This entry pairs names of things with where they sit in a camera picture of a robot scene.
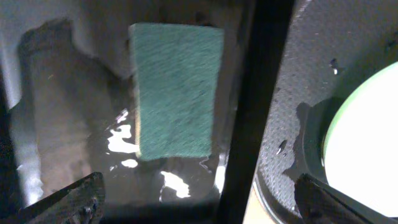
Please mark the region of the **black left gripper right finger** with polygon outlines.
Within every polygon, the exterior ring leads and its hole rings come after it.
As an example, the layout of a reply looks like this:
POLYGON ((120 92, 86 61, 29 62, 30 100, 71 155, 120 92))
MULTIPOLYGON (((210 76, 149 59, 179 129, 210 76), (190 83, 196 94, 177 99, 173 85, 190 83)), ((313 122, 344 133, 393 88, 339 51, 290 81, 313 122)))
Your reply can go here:
POLYGON ((397 224, 328 184, 302 174, 295 183, 295 202, 305 223, 397 224))

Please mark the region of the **green yellow sponge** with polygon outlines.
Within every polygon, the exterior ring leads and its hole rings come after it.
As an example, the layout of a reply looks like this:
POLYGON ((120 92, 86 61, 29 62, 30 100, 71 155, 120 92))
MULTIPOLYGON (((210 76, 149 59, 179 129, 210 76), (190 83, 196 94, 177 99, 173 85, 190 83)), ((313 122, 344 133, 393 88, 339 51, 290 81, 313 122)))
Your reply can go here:
POLYGON ((139 158, 209 156, 223 29, 137 23, 129 32, 139 158))

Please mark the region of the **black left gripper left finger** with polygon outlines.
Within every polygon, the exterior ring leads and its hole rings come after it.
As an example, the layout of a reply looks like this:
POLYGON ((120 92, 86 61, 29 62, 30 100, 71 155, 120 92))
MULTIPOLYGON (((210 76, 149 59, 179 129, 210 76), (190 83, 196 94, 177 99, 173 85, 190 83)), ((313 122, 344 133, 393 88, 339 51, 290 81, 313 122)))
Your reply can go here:
POLYGON ((18 213, 19 223, 99 223, 104 213, 103 175, 90 175, 18 213))

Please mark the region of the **mint green plate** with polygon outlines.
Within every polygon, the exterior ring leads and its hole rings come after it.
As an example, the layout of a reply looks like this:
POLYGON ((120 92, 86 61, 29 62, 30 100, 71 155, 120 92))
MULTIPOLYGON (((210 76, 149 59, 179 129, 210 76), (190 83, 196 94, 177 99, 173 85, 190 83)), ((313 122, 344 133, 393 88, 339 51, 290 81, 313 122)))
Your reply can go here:
POLYGON ((323 144, 328 184, 387 217, 397 216, 397 64, 355 89, 323 144))

